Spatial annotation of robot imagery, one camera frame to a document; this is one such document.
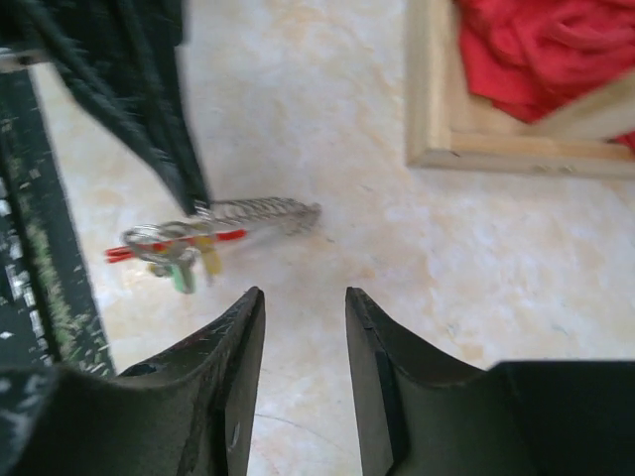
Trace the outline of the red handled metal key organizer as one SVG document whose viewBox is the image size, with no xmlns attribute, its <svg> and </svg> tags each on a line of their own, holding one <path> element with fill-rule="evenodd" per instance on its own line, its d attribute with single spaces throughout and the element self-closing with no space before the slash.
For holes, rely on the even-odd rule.
<svg viewBox="0 0 635 476">
<path fill-rule="evenodd" d="M 263 227 L 278 227 L 289 235 L 311 230 L 321 216 L 317 203 L 303 203 L 288 197 L 259 197 L 218 200 L 211 206 L 200 205 L 196 213 L 183 220 L 160 224 L 136 225 L 122 232 L 122 245 L 105 251 L 108 263 L 132 258 L 149 261 L 171 245 L 192 246 L 198 237 L 212 243 L 246 237 Z"/>
</svg>

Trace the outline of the green tagged key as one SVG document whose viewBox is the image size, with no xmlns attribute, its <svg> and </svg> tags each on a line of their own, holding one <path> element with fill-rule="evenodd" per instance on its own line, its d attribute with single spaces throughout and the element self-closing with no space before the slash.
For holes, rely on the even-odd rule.
<svg viewBox="0 0 635 476">
<path fill-rule="evenodd" d="M 169 278 L 174 288 L 181 294 L 191 295 L 195 292 L 195 278 L 189 266 L 150 263 L 147 269 L 155 277 Z"/>
</svg>

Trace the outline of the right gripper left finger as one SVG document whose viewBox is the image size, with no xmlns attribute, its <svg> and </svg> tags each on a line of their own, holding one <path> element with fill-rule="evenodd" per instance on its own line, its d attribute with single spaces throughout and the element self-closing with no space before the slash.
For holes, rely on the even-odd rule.
<svg viewBox="0 0 635 476">
<path fill-rule="evenodd" d="M 266 325 L 252 288 L 165 351 L 104 378 L 1 371 L 5 475 L 243 475 Z"/>
</svg>

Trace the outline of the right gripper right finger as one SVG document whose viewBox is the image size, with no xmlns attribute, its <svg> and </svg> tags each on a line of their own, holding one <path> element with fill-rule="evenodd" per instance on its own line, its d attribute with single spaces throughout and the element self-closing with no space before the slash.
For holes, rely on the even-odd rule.
<svg viewBox="0 0 635 476">
<path fill-rule="evenodd" d="M 630 361 L 504 361 L 482 370 L 345 297 L 366 475 L 630 475 Z"/>
</svg>

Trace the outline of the yellow tagged key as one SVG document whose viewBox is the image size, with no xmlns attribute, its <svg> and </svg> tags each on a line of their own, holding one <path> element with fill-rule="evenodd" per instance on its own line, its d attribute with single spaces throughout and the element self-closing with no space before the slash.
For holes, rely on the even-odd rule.
<svg viewBox="0 0 635 476">
<path fill-rule="evenodd" d="M 212 285 L 215 277 L 223 271 L 221 260 L 215 249 L 215 241 L 210 236 L 197 236 L 194 243 L 199 252 L 207 283 Z"/>
</svg>

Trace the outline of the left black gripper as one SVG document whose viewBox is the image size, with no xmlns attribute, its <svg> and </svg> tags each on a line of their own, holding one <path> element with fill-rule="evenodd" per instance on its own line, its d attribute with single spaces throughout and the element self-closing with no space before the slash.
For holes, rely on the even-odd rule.
<svg viewBox="0 0 635 476">
<path fill-rule="evenodd" d="M 0 71 L 51 63 L 75 101 L 181 208 L 211 205 L 181 91 L 182 1 L 12 1 Z"/>
</svg>

